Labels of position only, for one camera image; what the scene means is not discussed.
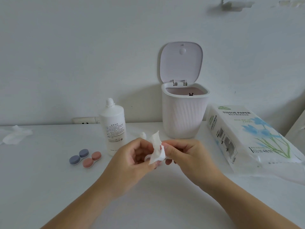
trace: green logo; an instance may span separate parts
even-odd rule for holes
[[[218,109],[231,110],[231,108],[219,106]]]
[[[211,118],[209,119],[210,124],[212,123],[214,116],[211,116]]]

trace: person's left hand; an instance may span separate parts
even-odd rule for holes
[[[152,154],[153,150],[153,145],[142,138],[137,138],[122,146],[96,184],[108,189],[113,199],[124,195],[141,178],[160,164],[160,161],[151,165],[149,165],[149,160],[144,162],[146,155]]]

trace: wall-mounted hook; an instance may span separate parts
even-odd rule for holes
[[[221,0],[221,9],[222,11],[240,12],[243,8],[251,8],[253,4],[253,1],[228,1],[224,3],[224,0]]]

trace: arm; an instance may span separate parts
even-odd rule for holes
[[[224,176],[213,163],[208,151],[197,140],[163,142],[165,154],[203,191],[227,212],[237,228],[299,228]]]
[[[132,188],[159,162],[144,162],[153,146],[141,138],[121,147],[98,180],[41,229],[86,229],[108,204]]]

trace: bottle nozzle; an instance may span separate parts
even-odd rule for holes
[[[107,98],[106,100],[106,106],[111,107],[114,105],[113,99],[112,98]]]

